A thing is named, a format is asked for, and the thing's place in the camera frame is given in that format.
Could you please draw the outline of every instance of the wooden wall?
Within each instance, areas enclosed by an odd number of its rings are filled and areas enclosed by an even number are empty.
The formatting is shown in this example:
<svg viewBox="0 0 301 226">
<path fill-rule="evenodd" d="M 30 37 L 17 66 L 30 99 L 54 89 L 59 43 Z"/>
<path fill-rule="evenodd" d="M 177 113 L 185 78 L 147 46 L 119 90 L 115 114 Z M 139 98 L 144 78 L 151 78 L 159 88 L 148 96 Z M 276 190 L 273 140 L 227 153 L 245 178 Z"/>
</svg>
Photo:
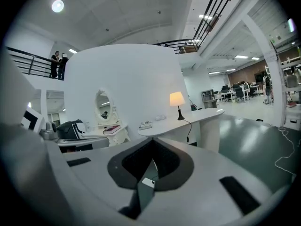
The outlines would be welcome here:
<svg viewBox="0 0 301 226">
<path fill-rule="evenodd" d="M 299 56 L 299 54 L 298 54 L 298 50 L 296 47 L 279 54 L 279 58 L 281 61 L 287 60 L 287 57 L 295 58 L 298 56 Z M 228 74 L 228 77 L 230 80 L 230 85 L 235 84 L 237 82 L 241 82 L 241 81 L 245 81 L 245 82 L 249 82 L 249 83 L 255 82 L 254 74 L 256 74 L 258 72 L 264 72 L 265 65 L 267 65 L 267 63 L 265 62 L 265 60 L 262 60 L 249 67 L 246 67 L 244 69 L 237 70 L 233 73 Z"/>
</svg>

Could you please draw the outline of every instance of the oval mirror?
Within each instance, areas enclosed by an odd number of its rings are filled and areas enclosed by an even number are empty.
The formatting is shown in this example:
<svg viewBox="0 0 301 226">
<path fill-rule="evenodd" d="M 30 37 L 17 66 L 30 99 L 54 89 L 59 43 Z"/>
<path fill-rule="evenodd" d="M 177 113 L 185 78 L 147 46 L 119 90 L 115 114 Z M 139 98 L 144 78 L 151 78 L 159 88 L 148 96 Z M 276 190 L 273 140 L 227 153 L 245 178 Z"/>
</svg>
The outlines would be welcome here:
<svg viewBox="0 0 301 226">
<path fill-rule="evenodd" d="M 95 103 L 100 115 L 100 119 L 108 121 L 111 116 L 111 105 L 107 94 L 104 91 L 99 91 L 96 94 Z"/>
</svg>

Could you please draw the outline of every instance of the railing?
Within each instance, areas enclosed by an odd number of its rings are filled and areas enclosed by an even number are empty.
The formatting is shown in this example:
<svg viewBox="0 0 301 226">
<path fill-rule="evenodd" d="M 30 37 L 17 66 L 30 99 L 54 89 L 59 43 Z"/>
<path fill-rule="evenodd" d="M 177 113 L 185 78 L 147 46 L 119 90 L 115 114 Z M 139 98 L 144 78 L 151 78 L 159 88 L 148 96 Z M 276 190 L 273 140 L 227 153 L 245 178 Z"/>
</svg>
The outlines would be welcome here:
<svg viewBox="0 0 301 226">
<path fill-rule="evenodd" d="M 38 55 L 27 53 L 22 50 L 10 47 L 7 47 L 7 49 L 10 51 L 9 53 L 12 56 L 13 61 L 24 74 L 50 78 L 51 63 L 56 63 L 59 65 L 58 62 L 54 62 L 50 59 L 43 58 Z"/>
<path fill-rule="evenodd" d="M 198 26 L 198 29 L 195 30 L 196 33 L 193 37 L 193 41 L 196 43 L 197 48 L 199 48 L 202 45 L 202 43 L 204 43 L 205 38 L 212 31 L 213 27 L 216 25 L 216 23 L 220 19 L 221 14 L 229 1 L 231 1 L 231 0 L 220 0 L 218 3 L 218 0 L 215 0 L 213 6 L 211 6 L 213 0 L 209 1 L 209 4 L 205 10 L 205 14 Z M 218 6 L 217 6 L 215 12 L 212 14 L 212 11 L 214 10 L 217 3 L 218 3 Z"/>
<path fill-rule="evenodd" d="M 198 47 L 193 39 L 172 40 L 154 45 L 172 48 L 176 54 L 193 53 L 198 51 Z"/>
</svg>

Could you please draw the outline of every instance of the white cable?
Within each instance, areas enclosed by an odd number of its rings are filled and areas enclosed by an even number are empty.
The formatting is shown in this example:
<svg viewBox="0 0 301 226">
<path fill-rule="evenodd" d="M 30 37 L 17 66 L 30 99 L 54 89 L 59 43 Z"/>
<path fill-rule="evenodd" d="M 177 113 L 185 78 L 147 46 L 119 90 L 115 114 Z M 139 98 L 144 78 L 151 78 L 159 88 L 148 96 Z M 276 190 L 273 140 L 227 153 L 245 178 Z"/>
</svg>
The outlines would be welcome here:
<svg viewBox="0 0 301 226">
<path fill-rule="evenodd" d="M 284 127 L 278 127 L 278 130 L 281 131 L 282 135 L 283 135 L 289 142 L 291 142 L 292 145 L 293 145 L 293 142 L 292 142 L 290 139 L 288 139 L 288 138 L 286 137 L 286 136 L 288 135 L 288 131 L 287 131 Z M 292 152 L 289 156 L 282 156 L 282 157 L 280 157 L 277 161 L 275 161 L 274 164 L 275 164 L 276 167 L 282 169 L 283 171 L 286 171 L 286 172 L 288 172 L 288 173 L 290 173 L 290 174 L 296 176 L 295 173 L 292 173 L 292 172 L 290 172 L 290 171 L 288 171 L 288 170 L 285 170 L 284 168 L 279 167 L 279 166 L 276 165 L 276 163 L 277 163 L 278 161 L 280 161 L 282 158 L 290 158 L 291 155 L 293 155 L 294 152 L 295 152 L 295 147 L 293 146 L 293 152 Z"/>
</svg>

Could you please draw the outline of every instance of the lamp shade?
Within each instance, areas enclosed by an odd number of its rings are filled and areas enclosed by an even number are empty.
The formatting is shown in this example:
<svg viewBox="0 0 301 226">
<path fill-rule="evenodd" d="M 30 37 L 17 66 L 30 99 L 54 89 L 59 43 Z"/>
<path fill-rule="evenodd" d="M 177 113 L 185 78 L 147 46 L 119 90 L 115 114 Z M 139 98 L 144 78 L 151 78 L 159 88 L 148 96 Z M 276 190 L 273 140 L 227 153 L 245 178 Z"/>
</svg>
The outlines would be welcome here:
<svg viewBox="0 0 301 226">
<path fill-rule="evenodd" d="M 170 102 L 170 106 L 179 106 L 179 105 L 183 105 L 185 103 L 185 100 L 182 93 L 179 91 L 170 94 L 169 102 Z"/>
</svg>

